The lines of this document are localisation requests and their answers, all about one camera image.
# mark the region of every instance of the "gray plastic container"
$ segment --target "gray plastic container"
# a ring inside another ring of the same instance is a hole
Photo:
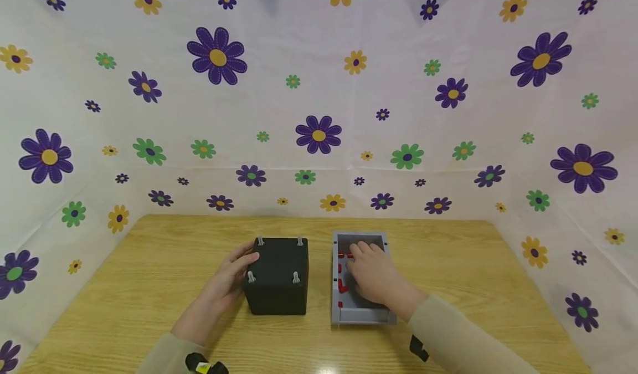
[[[357,294],[356,282],[352,274],[348,272],[346,261],[350,253],[349,246],[358,241],[367,244],[376,244],[390,256],[388,241],[383,232],[332,232],[332,301],[331,321],[333,325],[339,324],[382,324],[395,325],[396,315],[382,304],[373,303]],[[339,293],[339,279],[343,285],[348,286],[346,293]]]

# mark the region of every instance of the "white backdrop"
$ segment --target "white backdrop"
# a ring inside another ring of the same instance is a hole
[[[488,220],[635,372],[636,1],[0,0],[4,370],[179,213]]]

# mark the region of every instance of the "wooden table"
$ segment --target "wooden table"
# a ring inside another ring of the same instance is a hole
[[[331,327],[333,230],[385,231],[408,280],[448,300],[538,371],[589,372],[487,222],[167,215],[135,223],[20,372],[133,373],[235,245],[256,235],[303,235],[310,239],[306,316],[252,316],[242,298],[211,339],[215,360],[232,374],[442,373],[408,351],[404,323]]]

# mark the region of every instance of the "black box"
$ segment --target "black box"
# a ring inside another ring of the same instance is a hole
[[[259,260],[248,266],[243,281],[250,311],[253,315],[305,315],[308,240],[262,238],[260,245],[260,238],[253,245]]]

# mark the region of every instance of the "sleeve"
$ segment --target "sleeve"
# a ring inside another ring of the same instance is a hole
[[[436,295],[416,308],[409,323],[423,348],[453,374],[538,374],[525,360]]]
[[[136,374],[188,374],[186,356],[193,352],[205,354],[202,346],[166,333],[144,358]]]

